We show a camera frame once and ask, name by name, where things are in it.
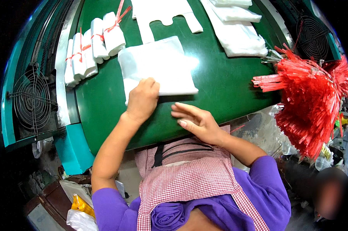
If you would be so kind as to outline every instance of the gingham apron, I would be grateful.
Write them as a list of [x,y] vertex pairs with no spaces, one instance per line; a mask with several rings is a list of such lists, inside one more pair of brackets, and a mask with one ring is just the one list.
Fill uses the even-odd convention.
[[[222,127],[229,132],[230,126]],[[143,178],[137,230],[151,230],[151,212],[165,202],[189,201],[230,194],[238,208],[253,219],[255,230],[269,230],[236,181],[230,153],[198,138],[187,138],[140,151],[135,156]]]

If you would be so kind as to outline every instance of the metal fan grill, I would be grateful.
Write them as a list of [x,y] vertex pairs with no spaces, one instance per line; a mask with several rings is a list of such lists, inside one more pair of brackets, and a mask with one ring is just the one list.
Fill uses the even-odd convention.
[[50,99],[50,90],[46,78],[32,66],[15,83],[13,105],[19,123],[38,135],[38,130],[43,128],[50,119],[52,107],[57,107],[57,102]]
[[313,57],[319,61],[328,55],[327,31],[310,16],[301,16],[296,26],[298,37],[297,48],[301,48],[307,58]]

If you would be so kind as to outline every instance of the green table surface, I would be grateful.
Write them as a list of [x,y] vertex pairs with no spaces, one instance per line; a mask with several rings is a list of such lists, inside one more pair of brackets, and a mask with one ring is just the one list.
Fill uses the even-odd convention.
[[[116,12],[119,2],[119,0],[85,0],[78,28],[82,27],[84,33],[91,27],[94,18],[103,18],[106,13]],[[150,27],[155,41],[177,35],[185,55],[198,58],[199,64],[191,72],[194,84],[199,90],[198,95],[160,99],[161,103],[132,138],[128,149],[188,134],[177,125],[176,119],[170,114],[170,105],[175,101],[210,111],[220,124],[280,100],[278,94],[262,93],[251,83],[253,76],[273,74],[273,67],[261,64],[259,58],[228,58],[200,1],[188,0],[188,3],[204,32],[192,34],[183,16],[175,16],[170,26],[154,21],[150,23]],[[124,2],[123,10],[128,6],[131,6],[130,0]],[[256,4],[249,9],[263,15]],[[281,46],[273,27],[265,17],[253,25],[267,44]],[[132,20],[132,11],[126,14],[120,27],[124,32],[126,47],[142,44],[137,21]],[[117,56],[99,64],[98,72],[97,75],[81,81],[75,88],[83,131],[94,155],[126,109],[123,78]]]

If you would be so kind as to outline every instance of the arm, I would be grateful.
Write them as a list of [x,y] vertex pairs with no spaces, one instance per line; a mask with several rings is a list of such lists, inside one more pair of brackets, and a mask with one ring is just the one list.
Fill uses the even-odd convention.
[[266,156],[266,153],[258,146],[222,131],[208,111],[188,104],[175,103],[172,105],[172,116],[180,118],[179,125],[200,140],[227,149],[247,167],[250,167],[259,157]]
[[139,127],[153,113],[157,106],[160,84],[153,78],[142,79],[129,93],[127,110],[120,116],[118,123],[106,138],[92,168],[92,190],[114,188],[115,176],[123,159],[130,139]]

